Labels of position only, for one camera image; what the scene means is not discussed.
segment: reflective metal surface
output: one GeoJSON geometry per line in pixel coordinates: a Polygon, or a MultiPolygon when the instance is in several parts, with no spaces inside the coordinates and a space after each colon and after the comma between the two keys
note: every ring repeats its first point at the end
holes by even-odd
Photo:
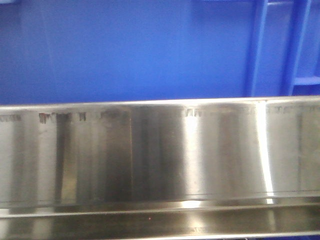
{"type": "Polygon", "coordinates": [[[0,239],[320,233],[320,97],[0,107],[0,239]]]}

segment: metal lip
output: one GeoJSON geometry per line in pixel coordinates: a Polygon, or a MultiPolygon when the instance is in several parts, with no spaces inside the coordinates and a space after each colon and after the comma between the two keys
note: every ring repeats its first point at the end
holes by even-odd
{"type": "Polygon", "coordinates": [[[79,215],[123,215],[170,213],[181,211],[234,211],[320,205],[320,196],[274,197],[273,204],[266,198],[234,200],[185,200],[162,202],[105,202],[95,204],[37,205],[34,207],[0,208],[0,219],[21,217],[56,217],[79,215]]]}
{"type": "Polygon", "coordinates": [[[126,238],[126,240],[207,240],[207,239],[249,239],[249,238],[272,238],[272,237],[298,237],[319,235],[320,231],[303,232],[279,232],[279,233],[259,233],[259,234],[212,234],[212,235],[188,235],[188,236],[166,236],[166,237],[143,237],[126,238]]]}
{"type": "Polygon", "coordinates": [[[0,105],[0,110],[41,110],[55,108],[102,107],[102,106],[139,106],[139,105],[202,105],[202,104],[252,104],[267,101],[268,104],[316,102],[320,95],[308,96],[268,96],[268,97],[230,97],[230,98],[197,98],[197,99],[165,99],[165,100],[133,100],[133,101],[101,101],[101,102],[69,102],[48,104],[14,104],[0,105]]]}

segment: blue wall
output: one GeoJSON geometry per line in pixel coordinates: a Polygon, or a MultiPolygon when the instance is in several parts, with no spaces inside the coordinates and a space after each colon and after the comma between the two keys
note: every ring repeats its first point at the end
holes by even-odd
{"type": "Polygon", "coordinates": [[[320,93],[320,0],[0,4],[0,104],[320,93]]]}

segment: blue crate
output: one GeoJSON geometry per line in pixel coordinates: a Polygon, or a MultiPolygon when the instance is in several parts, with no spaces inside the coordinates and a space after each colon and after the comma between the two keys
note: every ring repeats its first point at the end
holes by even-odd
{"type": "Polygon", "coordinates": [[[320,94],[320,0],[10,2],[0,104],[320,94]]]}

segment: blue plastic container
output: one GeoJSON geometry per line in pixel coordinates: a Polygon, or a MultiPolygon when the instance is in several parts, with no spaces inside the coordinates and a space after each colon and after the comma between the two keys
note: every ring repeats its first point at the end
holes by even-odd
{"type": "Polygon", "coordinates": [[[0,2],[0,104],[320,93],[320,0],[0,2]]]}

